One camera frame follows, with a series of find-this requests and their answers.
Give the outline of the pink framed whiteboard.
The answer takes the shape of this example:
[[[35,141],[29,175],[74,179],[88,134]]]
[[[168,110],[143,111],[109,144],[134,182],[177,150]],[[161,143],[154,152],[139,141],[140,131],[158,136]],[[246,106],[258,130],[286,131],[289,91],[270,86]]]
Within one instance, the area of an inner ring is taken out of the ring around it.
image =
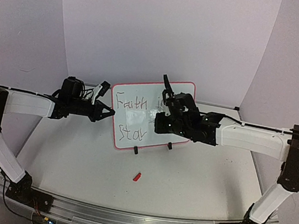
[[[130,150],[134,146],[151,146],[172,142],[173,145],[189,142],[174,134],[157,134],[154,121],[158,112],[169,113],[164,105],[163,82],[116,84],[111,92],[114,146],[117,150]]]

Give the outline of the red marker cap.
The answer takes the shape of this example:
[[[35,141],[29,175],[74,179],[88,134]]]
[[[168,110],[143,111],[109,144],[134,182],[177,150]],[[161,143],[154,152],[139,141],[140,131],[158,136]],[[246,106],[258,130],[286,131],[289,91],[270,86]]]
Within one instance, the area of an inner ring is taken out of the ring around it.
[[[134,182],[137,182],[137,181],[140,179],[140,177],[141,177],[141,173],[139,172],[139,173],[137,173],[136,176],[133,178],[133,181],[134,181]]]

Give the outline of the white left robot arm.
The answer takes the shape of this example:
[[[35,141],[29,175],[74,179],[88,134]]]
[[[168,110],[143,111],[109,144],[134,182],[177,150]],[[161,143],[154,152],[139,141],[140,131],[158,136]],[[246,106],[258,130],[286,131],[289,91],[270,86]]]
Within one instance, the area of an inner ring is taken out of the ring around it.
[[[6,116],[20,114],[61,120],[79,115],[98,122],[115,114],[100,100],[109,89],[106,81],[87,89],[76,77],[67,77],[52,95],[0,84],[0,171],[9,179],[14,194],[22,203],[27,204],[35,197],[31,188],[33,180],[6,141],[3,132]]]

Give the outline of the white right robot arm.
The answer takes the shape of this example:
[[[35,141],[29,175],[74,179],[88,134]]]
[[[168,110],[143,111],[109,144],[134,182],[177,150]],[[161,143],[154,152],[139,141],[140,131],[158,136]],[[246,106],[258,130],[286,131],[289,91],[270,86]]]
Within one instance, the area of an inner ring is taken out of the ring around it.
[[[249,220],[264,223],[292,194],[299,192],[299,125],[258,125],[223,113],[200,111],[190,94],[163,91],[166,111],[154,119],[157,134],[173,134],[193,143],[249,151],[278,167],[278,173],[249,210]]]

